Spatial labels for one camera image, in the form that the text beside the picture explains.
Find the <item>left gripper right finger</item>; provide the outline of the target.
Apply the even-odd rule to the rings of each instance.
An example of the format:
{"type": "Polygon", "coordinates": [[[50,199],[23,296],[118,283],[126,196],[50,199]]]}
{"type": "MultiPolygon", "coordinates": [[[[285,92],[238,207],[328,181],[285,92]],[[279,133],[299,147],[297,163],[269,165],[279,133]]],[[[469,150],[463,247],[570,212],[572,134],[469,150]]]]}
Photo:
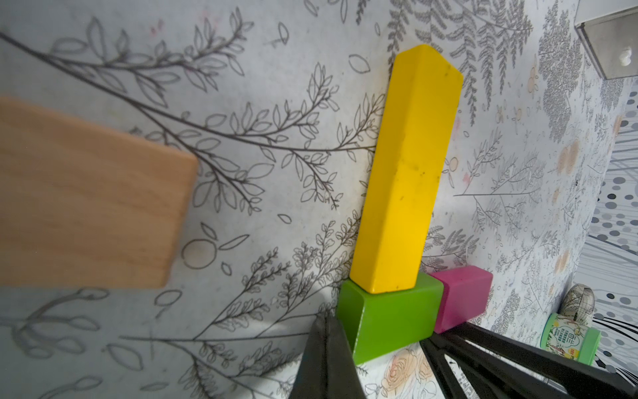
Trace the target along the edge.
{"type": "Polygon", "coordinates": [[[342,323],[327,319],[326,398],[365,398],[342,323]]]}

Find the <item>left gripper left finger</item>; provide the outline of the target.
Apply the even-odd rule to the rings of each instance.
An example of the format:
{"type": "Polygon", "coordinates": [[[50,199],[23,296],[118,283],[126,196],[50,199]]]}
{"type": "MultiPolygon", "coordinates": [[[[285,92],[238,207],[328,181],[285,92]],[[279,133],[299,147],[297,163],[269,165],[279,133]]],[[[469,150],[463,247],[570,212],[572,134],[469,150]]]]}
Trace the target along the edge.
{"type": "Polygon", "coordinates": [[[289,398],[321,399],[327,391],[327,317],[316,319],[307,337],[289,398]]]}

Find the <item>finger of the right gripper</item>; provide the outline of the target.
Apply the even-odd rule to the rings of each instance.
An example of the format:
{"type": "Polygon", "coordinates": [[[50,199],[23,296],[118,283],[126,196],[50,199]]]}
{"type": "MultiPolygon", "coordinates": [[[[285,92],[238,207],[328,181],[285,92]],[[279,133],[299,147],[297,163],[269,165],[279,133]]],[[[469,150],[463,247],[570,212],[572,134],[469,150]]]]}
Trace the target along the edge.
{"type": "Polygon", "coordinates": [[[420,341],[420,347],[428,360],[440,390],[445,398],[467,398],[460,380],[453,372],[447,357],[462,369],[474,365],[472,346],[459,336],[431,336],[420,341]]]}
{"type": "Polygon", "coordinates": [[[636,398],[637,387],[616,374],[587,366],[504,337],[473,324],[461,324],[450,334],[495,352],[516,364],[560,383],[576,398],[636,398]]]}

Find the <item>green building block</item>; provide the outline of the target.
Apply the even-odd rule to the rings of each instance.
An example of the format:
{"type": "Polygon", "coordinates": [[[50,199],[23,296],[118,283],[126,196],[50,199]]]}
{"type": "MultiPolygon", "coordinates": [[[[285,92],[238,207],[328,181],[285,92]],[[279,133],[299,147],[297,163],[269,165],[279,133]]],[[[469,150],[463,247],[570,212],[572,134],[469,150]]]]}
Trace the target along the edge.
{"type": "Polygon", "coordinates": [[[342,284],[337,318],[357,366],[432,335],[444,285],[420,274],[412,289],[369,294],[350,279],[342,284]]]}

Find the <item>magenta building block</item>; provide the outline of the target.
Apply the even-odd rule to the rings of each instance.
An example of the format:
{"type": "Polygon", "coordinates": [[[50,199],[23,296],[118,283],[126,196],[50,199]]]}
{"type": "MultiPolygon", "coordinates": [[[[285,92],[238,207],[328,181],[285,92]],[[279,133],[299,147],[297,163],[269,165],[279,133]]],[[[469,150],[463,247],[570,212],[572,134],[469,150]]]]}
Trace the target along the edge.
{"type": "Polygon", "coordinates": [[[493,274],[473,265],[433,273],[444,286],[435,324],[437,334],[444,333],[480,316],[487,308],[493,274]]]}

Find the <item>yellow building block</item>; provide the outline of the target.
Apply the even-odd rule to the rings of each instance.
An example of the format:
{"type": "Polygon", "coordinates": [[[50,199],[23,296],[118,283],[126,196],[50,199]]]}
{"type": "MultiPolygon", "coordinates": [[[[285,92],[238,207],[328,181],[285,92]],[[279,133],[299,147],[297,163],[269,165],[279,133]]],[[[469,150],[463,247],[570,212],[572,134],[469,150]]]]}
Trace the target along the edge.
{"type": "Polygon", "coordinates": [[[350,271],[370,294],[415,287],[463,80],[427,44],[395,59],[350,271]]]}

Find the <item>natural wood building block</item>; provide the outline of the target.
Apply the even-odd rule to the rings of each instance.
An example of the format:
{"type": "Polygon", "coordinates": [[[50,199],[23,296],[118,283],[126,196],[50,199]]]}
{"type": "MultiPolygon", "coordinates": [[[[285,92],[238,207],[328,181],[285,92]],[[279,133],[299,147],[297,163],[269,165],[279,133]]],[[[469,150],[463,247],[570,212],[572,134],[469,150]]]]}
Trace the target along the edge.
{"type": "Polygon", "coordinates": [[[1,100],[1,284],[159,289],[198,163],[187,151],[1,100]]]}

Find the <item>green round lid container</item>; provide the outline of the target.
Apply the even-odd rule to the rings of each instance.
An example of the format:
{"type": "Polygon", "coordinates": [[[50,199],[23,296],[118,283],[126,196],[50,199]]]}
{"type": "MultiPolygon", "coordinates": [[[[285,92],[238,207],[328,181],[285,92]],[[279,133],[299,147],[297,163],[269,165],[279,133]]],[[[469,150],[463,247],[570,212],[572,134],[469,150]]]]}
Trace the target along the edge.
{"type": "Polygon", "coordinates": [[[601,332],[561,314],[551,314],[543,329],[539,347],[566,359],[593,365],[601,332]]]}

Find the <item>white mini drawer cabinet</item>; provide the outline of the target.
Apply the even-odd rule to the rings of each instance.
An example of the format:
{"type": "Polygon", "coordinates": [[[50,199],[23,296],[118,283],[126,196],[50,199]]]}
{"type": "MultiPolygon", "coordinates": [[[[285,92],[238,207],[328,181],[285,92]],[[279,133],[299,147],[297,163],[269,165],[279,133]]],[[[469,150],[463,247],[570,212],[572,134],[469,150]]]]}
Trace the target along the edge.
{"type": "Polygon", "coordinates": [[[602,79],[637,76],[637,0],[581,0],[574,25],[602,79]]]}

